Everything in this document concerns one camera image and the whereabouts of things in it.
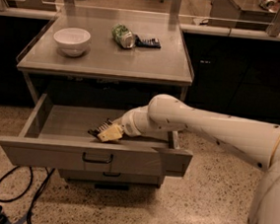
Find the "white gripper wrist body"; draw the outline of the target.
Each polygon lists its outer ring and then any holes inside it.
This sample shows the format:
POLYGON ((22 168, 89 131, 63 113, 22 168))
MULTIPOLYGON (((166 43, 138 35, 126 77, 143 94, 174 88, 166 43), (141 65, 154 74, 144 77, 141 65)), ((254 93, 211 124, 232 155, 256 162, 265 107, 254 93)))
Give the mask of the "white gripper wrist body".
POLYGON ((130 137, 143 136, 156 127, 156 123, 149 118, 148 107, 138 107, 127 111, 119 121, 121 128, 130 137))

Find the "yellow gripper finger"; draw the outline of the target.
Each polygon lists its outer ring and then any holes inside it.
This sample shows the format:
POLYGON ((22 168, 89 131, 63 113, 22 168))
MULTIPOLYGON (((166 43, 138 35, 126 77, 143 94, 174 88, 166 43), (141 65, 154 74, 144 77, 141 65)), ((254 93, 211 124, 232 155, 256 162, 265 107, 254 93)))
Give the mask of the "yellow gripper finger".
POLYGON ((121 126, 114 123, 109 129, 98 135, 101 142, 109 142, 120 139, 123 136, 123 130, 121 126))

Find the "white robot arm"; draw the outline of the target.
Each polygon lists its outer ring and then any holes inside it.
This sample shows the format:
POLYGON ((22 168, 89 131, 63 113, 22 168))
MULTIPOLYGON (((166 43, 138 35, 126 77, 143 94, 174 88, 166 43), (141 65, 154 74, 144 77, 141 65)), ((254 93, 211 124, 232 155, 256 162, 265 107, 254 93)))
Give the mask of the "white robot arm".
POLYGON ((264 172, 246 224, 280 224, 280 125, 194 109, 171 95, 153 97, 97 128, 101 142, 162 132, 190 130, 241 154, 264 172))

